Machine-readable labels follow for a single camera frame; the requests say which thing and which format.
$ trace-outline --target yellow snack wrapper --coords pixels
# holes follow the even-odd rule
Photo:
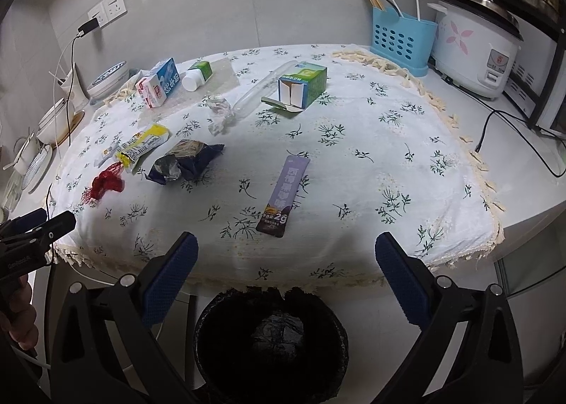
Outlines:
[[[126,172],[132,172],[143,155],[155,147],[159,147],[167,139],[169,139],[169,130],[154,123],[145,130],[134,134],[129,141],[120,144],[114,158],[124,165]]]

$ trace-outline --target white floral tablecloth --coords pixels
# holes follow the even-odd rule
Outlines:
[[[199,242],[190,281],[285,288],[366,284],[380,279],[376,237],[390,231],[428,265],[489,252],[499,223],[465,147],[415,87],[373,67],[332,57],[341,45],[266,47],[228,57],[240,87],[235,102],[290,59],[328,67],[326,92],[304,112],[266,104],[227,134],[213,137],[211,110],[199,103],[161,120],[171,131],[125,190],[85,203],[83,190],[113,160],[94,159],[111,141],[139,130],[138,94],[107,108],[73,141],[49,198],[51,214],[71,210],[76,229],[57,243],[69,262],[139,270],[183,231]],[[193,61],[179,64],[183,72]],[[145,179],[154,161],[180,139],[225,144],[197,181],[166,186]],[[255,226],[289,154],[311,159],[283,238]]]

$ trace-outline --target wooden tray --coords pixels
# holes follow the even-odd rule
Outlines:
[[[71,133],[76,129],[77,126],[79,126],[80,122],[83,121],[83,118],[84,118],[84,110],[80,111],[78,114],[75,114],[75,116],[73,117],[73,121],[71,122]],[[65,135],[57,141],[57,145],[63,144],[63,142],[66,141],[67,138],[69,138],[69,134],[70,133],[67,130]],[[51,144],[51,148],[55,149],[57,148],[57,146],[55,144]]]

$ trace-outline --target shelf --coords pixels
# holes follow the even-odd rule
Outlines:
[[[501,7],[516,14],[520,18],[532,24],[537,29],[544,32],[552,40],[558,42],[558,35],[560,34],[560,27],[552,19],[544,16],[540,11],[533,8],[523,0],[493,0]]]

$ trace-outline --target cardboard box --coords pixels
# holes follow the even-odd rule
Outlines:
[[[159,107],[179,84],[179,72],[173,58],[158,62],[137,83],[136,89],[149,108]]]
[[[299,63],[279,79],[279,102],[290,112],[306,109],[326,89],[327,68]]]

